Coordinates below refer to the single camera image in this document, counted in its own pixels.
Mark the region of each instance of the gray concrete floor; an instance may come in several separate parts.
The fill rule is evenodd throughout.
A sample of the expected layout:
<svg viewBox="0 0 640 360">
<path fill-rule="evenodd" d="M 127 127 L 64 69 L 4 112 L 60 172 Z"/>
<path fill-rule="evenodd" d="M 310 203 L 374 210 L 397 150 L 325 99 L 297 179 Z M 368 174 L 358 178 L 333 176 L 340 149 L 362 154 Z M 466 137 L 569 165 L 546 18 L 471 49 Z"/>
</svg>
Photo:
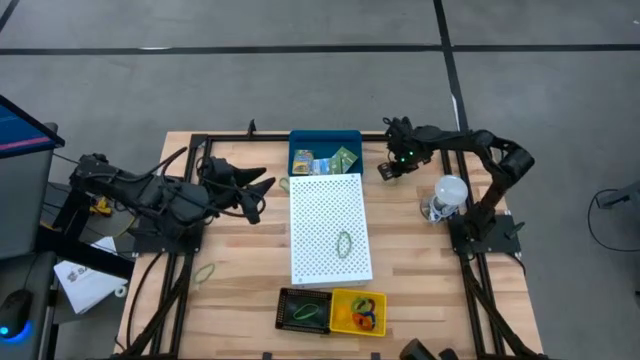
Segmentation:
<svg viewBox="0 0 640 360">
<path fill-rule="evenodd" d="M 640 43 L 633 0 L 444 6 L 458 45 Z M 435 19 L 429 0 L 21 0 L 0 48 L 433 44 Z M 527 222 L 524 261 L 545 351 L 636 359 L 639 257 L 595 244 L 585 216 L 598 189 L 640 179 L 640 53 L 455 59 L 470 126 L 517 140 L 537 159 L 507 198 Z M 240 130 L 253 118 L 263 130 L 381 130 L 394 115 L 456 126 L 437 52 L 1 56 L 0 79 L 0 93 L 60 125 L 68 144 L 60 154 L 103 152 L 129 169 L 157 161 L 169 130 Z M 56 161 L 51 179 L 64 182 L 70 170 Z M 614 246 L 640 247 L 637 220 L 627 206 L 597 211 L 594 229 Z M 122 306 L 110 299 L 63 325 L 56 358 L 108 356 Z"/>
</svg>

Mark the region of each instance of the yellow bin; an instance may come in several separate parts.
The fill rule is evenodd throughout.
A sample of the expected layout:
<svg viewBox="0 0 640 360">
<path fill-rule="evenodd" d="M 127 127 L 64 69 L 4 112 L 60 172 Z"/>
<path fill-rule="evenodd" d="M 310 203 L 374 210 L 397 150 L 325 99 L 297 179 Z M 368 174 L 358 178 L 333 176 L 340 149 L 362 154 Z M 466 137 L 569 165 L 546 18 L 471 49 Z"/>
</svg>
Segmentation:
<svg viewBox="0 0 640 360">
<path fill-rule="evenodd" d="M 360 329 L 351 318 L 351 304 L 357 298 L 369 298 L 376 303 L 373 314 L 376 326 L 371 331 Z M 356 335 L 384 336 L 387 332 L 387 296 L 369 291 L 334 289 L 331 299 L 331 319 L 329 329 Z"/>
</svg>

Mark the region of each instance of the black basket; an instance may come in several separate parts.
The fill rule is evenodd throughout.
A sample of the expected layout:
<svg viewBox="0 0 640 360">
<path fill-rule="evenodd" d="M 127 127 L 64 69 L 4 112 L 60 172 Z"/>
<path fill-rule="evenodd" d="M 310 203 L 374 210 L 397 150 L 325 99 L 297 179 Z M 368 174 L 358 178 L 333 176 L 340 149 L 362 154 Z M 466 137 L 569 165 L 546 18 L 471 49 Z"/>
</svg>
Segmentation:
<svg viewBox="0 0 640 360">
<path fill-rule="evenodd" d="M 293 314 L 306 304 L 317 305 L 316 315 L 295 320 Z M 329 317 L 331 312 L 331 293 L 312 290 L 280 289 L 276 329 L 300 331 L 313 334 L 329 334 Z"/>
</svg>

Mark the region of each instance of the wooden table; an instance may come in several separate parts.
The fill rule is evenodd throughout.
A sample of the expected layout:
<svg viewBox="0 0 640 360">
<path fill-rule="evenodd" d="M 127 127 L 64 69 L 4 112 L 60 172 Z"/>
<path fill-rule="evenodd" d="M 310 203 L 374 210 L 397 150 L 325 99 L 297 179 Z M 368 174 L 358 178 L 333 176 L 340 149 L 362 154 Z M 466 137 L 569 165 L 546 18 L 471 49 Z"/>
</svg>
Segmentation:
<svg viewBox="0 0 640 360">
<path fill-rule="evenodd" d="M 192 134 L 168 133 L 162 158 L 188 145 Z M 460 264 L 451 250 L 447 227 L 428 224 L 418 207 L 443 175 L 440 155 L 435 154 L 430 164 L 408 176 L 384 182 L 376 167 L 387 161 L 385 144 L 365 142 L 363 151 L 373 263 L 373 281 L 365 289 L 388 296 L 387 336 L 315 335 L 275 329 L 278 292 L 291 284 L 289 198 L 276 183 L 265 197 L 267 208 L 260 224 L 251 226 L 244 219 L 222 217 L 205 229 L 193 268 L 215 263 L 216 269 L 205 283 L 191 284 L 180 359 L 260 358 L 265 351 L 272 352 L 274 358 L 363 359 L 379 352 L 383 359 L 395 359 L 413 338 L 433 353 L 451 347 L 461 358 L 475 358 Z M 263 178 L 287 175 L 286 142 L 214 142 L 212 154 L 237 167 L 266 166 Z M 450 157 L 456 173 L 455 156 L 451 153 Z M 182 175 L 185 163 L 183 155 L 167 174 Z M 479 199 L 491 178 L 474 155 L 467 156 L 467 167 L 474 198 Z M 500 207 L 506 209 L 504 202 Z M 153 257 L 145 255 L 136 261 L 118 334 L 121 343 L 134 290 Z M 157 309 L 166 258 L 163 255 L 158 261 L 141 290 L 132 339 Z M 487 258 L 500 312 L 525 344 L 542 351 L 522 269 L 504 255 Z M 176 276 L 181 266 L 178 261 Z M 488 320 L 482 310 L 480 313 L 487 351 L 491 352 Z M 173 310 L 164 327 L 163 352 L 169 349 L 172 326 Z"/>
</svg>

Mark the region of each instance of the white pegboard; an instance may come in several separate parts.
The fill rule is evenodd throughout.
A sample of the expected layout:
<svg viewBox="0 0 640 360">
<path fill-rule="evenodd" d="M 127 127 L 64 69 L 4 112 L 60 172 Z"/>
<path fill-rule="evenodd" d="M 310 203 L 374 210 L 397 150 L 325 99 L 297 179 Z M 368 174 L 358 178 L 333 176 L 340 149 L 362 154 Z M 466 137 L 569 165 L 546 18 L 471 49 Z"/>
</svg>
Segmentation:
<svg viewBox="0 0 640 360">
<path fill-rule="evenodd" d="M 298 288 L 366 284 L 373 275 L 360 174 L 297 176 L 289 182 L 291 283 Z M 340 258 L 343 231 L 352 246 Z M 340 245 L 346 250 L 344 240 Z"/>
</svg>

